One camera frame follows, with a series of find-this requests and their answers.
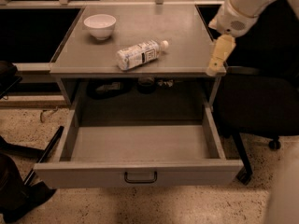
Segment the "concrete floor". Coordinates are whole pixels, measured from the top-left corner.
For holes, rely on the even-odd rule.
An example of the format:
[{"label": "concrete floor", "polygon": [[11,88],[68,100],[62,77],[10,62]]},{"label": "concrete floor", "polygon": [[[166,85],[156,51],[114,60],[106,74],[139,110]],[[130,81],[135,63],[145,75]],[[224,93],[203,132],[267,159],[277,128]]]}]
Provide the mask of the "concrete floor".
[{"label": "concrete floor", "polygon": [[[0,135],[12,144],[45,147],[58,127],[65,125],[68,110],[44,113],[44,122],[40,113],[41,109],[1,109]],[[243,138],[254,172],[247,186],[235,180],[224,187],[58,189],[18,223],[262,223],[276,169],[299,137],[281,138],[279,151],[269,150],[267,139]],[[222,142],[226,153],[234,155],[232,141]],[[35,161],[11,157],[26,177]]]}]

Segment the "white bowl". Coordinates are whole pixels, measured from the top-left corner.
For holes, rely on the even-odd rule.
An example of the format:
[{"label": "white bowl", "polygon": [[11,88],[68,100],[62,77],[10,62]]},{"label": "white bowl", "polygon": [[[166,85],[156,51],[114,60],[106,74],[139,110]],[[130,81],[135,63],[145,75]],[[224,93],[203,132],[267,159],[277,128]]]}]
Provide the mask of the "white bowl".
[{"label": "white bowl", "polygon": [[107,14],[97,14],[84,20],[84,25],[98,40],[106,40],[109,38],[115,28],[116,19]]}]

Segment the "office chair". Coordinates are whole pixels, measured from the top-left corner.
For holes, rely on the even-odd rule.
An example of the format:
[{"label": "office chair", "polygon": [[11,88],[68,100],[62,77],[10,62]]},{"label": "office chair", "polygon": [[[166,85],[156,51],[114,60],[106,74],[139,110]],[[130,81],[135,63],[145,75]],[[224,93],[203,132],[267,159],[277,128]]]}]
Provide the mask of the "office chair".
[{"label": "office chair", "polygon": [[237,178],[248,184],[252,169],[240,133],[273,139],[299,135],[299,21],[286,0],[269,6],[259,21],[236,40],[227,76],[214,103],[224,137],[232,136],[244,168]]}]

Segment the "chair seat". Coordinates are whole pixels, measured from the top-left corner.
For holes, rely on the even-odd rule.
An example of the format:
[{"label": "chair seat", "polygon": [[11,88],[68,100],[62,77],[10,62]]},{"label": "chair seat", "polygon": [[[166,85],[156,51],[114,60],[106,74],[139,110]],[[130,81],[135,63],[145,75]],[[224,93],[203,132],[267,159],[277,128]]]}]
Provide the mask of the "chair seat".
[{"label": "chair seat", "polygon": [[221,81],[214,110],[225,128],[241,133],[299,134],[299,92],[282,78],[229,74]]}]

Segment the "white bottle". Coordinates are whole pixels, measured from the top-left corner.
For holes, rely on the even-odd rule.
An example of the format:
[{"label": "white bottle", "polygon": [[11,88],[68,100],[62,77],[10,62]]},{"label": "white bottle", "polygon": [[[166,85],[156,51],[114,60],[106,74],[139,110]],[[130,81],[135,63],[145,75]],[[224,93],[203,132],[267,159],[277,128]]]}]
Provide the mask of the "white bottle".
[{"label": "white bottle", "polygon": [[162,51],[168,49],[168,42],[147,41],[134,45],[127,49],[121,49],[116,53],[118,66],[126,71],[143,63],[157,59]]}]

